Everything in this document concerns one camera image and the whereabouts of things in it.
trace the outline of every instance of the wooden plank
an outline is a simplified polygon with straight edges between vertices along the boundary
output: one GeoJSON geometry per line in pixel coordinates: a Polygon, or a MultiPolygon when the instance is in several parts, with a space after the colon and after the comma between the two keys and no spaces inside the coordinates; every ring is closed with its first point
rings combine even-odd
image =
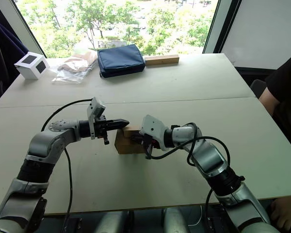
{"type": "Polygon", "coordinates": [[[172,64],[172,63],[179,63],[179,55],[145,57],[146,66],[172,64]]]}

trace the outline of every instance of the navy blue pouch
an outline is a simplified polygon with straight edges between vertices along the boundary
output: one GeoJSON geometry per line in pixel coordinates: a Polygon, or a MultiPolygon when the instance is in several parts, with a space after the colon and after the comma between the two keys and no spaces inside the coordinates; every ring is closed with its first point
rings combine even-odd
{"type": "Polygon", "coordinates": [[[145,61],[135,45],[98,50],[100,76],[104,78],[141,72],[145,61]]]}

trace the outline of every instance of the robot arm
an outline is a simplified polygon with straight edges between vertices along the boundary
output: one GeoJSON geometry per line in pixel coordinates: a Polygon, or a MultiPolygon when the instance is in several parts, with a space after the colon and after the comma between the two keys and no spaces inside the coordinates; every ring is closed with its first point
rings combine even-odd
{"type": "Polygon", "coordinates": [[[104,138],[107,131],[121,129],[128,121],[106,120],[105,106],[92,99],[86,121],[60,120],[36,134],[30,142],[24,163],[0,205],[0,232],[34,232],[40,225],[47,200],[42,197],[49,185],[49,177],[60,155],[70,143],[81,138],[104,138]]]}
{"type": "MultiPolygon", "coordinates": [[[[194,127],[191,124],[182,127],[167,128],[158,119],[147,115],[144,117],[140,134],[144,138],[145,148],[152,148],[153,139],[159,143],[162,150],[179,146],[194,138],[194,127]]],[[[199,128],[196,132],[197,137],[202,133],[199,128]]],[[[183,149],[190,152],[192,143],[183,146],[183,149]]],[[[233,169],[228,165],[224,156],[219,150],[206,139],[195,142],[191,161],[199,172],[207,180],[209,186],[214,191],[217,199],[225,207],[233,224],[240,232],[255,233],[277,233],[278,231],[269,225],[270,221],[265,209],[254,197],[251,191],[243,182],[244,177],[237,176],[233,169]]]]}

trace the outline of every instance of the white table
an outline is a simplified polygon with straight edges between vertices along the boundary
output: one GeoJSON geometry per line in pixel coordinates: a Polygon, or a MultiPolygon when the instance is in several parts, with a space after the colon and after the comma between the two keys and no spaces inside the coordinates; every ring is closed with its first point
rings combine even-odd
{"type": "MultiPolygon", "coordinates": [[[[31,138],[58,106],[0,108],[0,202],[22,165],[31,138]]],[[[85,105],[70,106],[53,120],[86,119],[85,105]]],[[[146,114],[167,126],[195,122],[203,135],[223,140],[231,166],[259,199],[291,195],[291,145],[256,98],[107,104],[107,119],[140,125],[146,114]]],[[[119,155],[109,132],[103,140],[83,139],[68,146],[72,163],[71,212],[205,203],[209,186],[186,164],[183,150],[162,160],[119,155]]],[[[154,155],[162,154],[155,150],[154,155]]],[[[64,213],[69,199],[68,166],[62,155],[45,198],[47,214],[64,213]]]]}
{"type": "Polygon", "coordinates": [[[100,78],[97,66],[82,84],[52,83],[55,76],[51,71],[39,80],[19,76],[1,97],[0,108],[64,105],[93,96],[105,103],[254,97],[224,54],[182,55],[177,65],[106,79],[100,78]]]}

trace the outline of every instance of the white box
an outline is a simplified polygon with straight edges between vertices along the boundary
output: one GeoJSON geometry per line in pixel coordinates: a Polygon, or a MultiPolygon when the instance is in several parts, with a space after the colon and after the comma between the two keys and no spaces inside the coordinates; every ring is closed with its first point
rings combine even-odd
{"type": "Polygon", "coordinates": [[[25,79],[39,79],[49,68],[45,57],[34,52],[28,52],[14,65],[25,79]]]}

